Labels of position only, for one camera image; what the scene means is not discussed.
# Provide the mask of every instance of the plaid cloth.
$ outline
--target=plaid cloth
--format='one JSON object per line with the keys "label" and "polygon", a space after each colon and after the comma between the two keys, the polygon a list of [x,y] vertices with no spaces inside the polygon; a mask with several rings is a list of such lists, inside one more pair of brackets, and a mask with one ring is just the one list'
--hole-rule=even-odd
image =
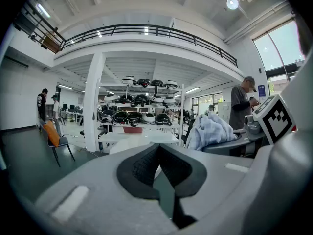
{"label": "plaid cloth", "polygon": [[222,120],[215,112],[209,115],[199,115],[194,122],[187,142],[186,148],[200,151],[202,148],[215,143],[222,143],[237,139],[233,129]]}

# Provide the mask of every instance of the light fixture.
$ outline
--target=light fixture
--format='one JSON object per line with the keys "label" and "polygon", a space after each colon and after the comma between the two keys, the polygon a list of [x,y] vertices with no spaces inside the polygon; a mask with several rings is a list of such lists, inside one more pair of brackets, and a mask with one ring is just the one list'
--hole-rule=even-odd
{"label": "light fixture", "polygon": [[193,91],[195,91],[195,90],[197,90],[197,89],[200,89],[200,88],[199,88],[199,87],[195,87],[195,88],[193,88],[193,89],[191,89],[191,90],[186,91],[186,93],[193,92]]}
{"label": "light fixture", "polygon": [[37,6],[40,8],[40,10],[41,10],[42,12],[45,13],[45,15],[46,15],[47,17],[50,17],[49,13],[42,7],[42,5],[41,5],[40,3],[38,3]]}
{"label": "light fixture", "polygon": [[67,89],[70,89],[70,90],[73,90],[73,88],[70,88],[70,87],[67,87],[67,86],[64,86],[64,85],[61,85],[59,84],[60,87],[64,87],[64,88],[67,88]]}
{"label": "light fixture", "polygon": [[235,10],[238,8],[239,3],[238,3],[238,0],[227,0],[226,5],[229,9]]}

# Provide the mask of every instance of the gray t-shirt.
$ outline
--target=gray t-shirt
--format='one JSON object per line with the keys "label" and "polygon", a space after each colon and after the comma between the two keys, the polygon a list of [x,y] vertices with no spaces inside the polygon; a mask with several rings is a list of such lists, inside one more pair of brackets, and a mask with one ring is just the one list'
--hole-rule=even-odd
{"label": "gray t-shirt", "polygon": [[245,115],[252,114],[250,106],[239,111],[234,111],[233,106],[247,101],[249,101],[249,99],[244,89],[241,86],[234,86],[231,90],[231,110],[229,118],[229,125],[233,130],[242,129],[245,123]]}

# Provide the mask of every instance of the orange pillow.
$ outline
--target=orange pillow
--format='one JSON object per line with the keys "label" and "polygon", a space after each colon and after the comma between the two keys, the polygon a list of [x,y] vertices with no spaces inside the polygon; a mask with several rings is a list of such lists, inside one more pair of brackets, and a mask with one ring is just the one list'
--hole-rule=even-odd
{"label": "orange pillow", "polygon": [[55,147],[58,147],[59,146],[60,137],[59,137],[59,134],[54,129],[52,122],[48,121],[48,123],[44,125],[44,129],[45,129],[45,131],[47,131],[48,138],[51,141],[51,143]]}

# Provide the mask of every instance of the large window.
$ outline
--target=large window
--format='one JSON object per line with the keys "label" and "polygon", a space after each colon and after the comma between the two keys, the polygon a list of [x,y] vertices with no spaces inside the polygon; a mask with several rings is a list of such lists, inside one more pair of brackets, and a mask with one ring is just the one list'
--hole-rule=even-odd
{"label": "large window", "polygon": [[305,59],[298,38],[297,25],[291,21],[254,40],[266,71],[270,95],[284,89]]}
{"label": "large window", "polygon": [[223,94],[217,93],[207,96],[195,97],[192,99],[192,109],[195,114],[204,114],[205,111],[209,108],[209,105],[214,106],[214,111],[218,111],[218,103],[223,102]]}

